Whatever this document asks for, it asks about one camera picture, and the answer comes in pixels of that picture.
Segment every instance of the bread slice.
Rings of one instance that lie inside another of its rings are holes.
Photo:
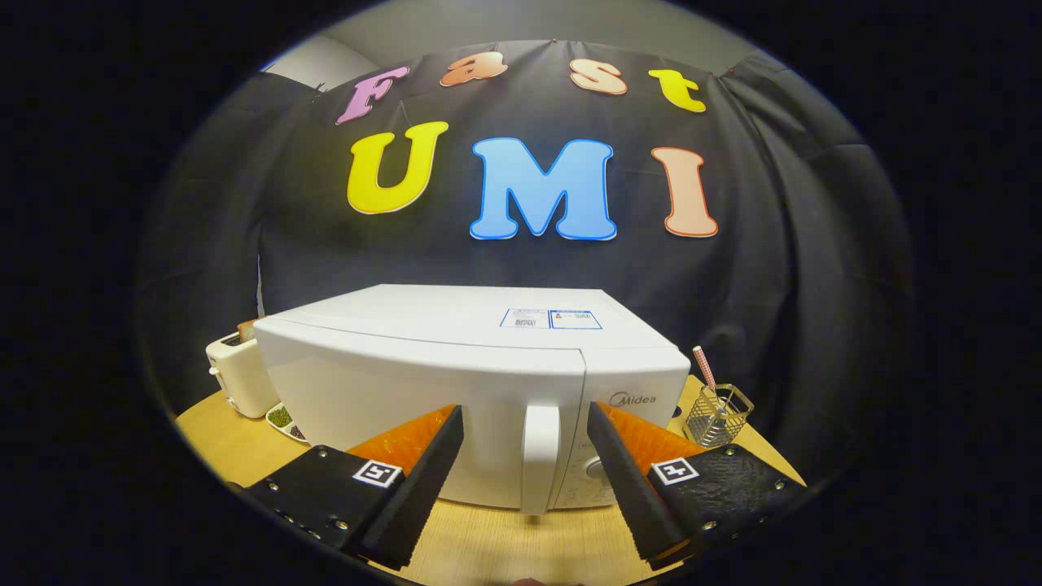
[[[253,322],[256,319],[251,319],[249,321],[244,321],[239,324],[239,341],[240,343],[249,342],[254,338],[253,336]]]

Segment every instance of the blue letter m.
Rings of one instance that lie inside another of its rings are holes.
[[[617,231],[607,218],[604,166],[612,147],[597,141],[571,141],[544,173],[517,139],[487,139],[474,145],[474,154],[485,161],[481,217],[470,225],[479,240],[505,240],[518,233],[518,223],[507,216],[507,199],[521,211],[528,230],[542,236],[550,217],[565,199],[565,217],[557,234],[569,240],[612,240]]]

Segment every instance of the white microwave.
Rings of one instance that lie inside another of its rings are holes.
[[[590,401],[665,426],[691,369],[596,289],[379,285],[253,327],[312,444],[348,449],[457,404],[464,442],[440,497],[526,514],[613,504]]]

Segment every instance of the glass pen holder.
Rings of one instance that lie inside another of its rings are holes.
[[[734,385],[704,385],[685,424],[688,438],[712,449],[730,443],[752,413],[752,402]]]

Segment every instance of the wooden table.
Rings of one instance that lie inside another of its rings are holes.
[[[685,416],[701,386],[696,377],[688,377],[679,401],[683,414],[669,422],[669,431],[681,435]],[[264,419],[239,415],[221,391],[182,413],[177,425],[219,478],[242,486],[255,483],[308,448]],[[735,443],[805,486],[751,425],[742,429]],[[388,571],[431,586],[508,585],[521,578],[535,578],[547,586],[612,586],[673,567],[651,571],[638,557],[618,506],[528,517],[516,511],[438,500],[410,565]]]

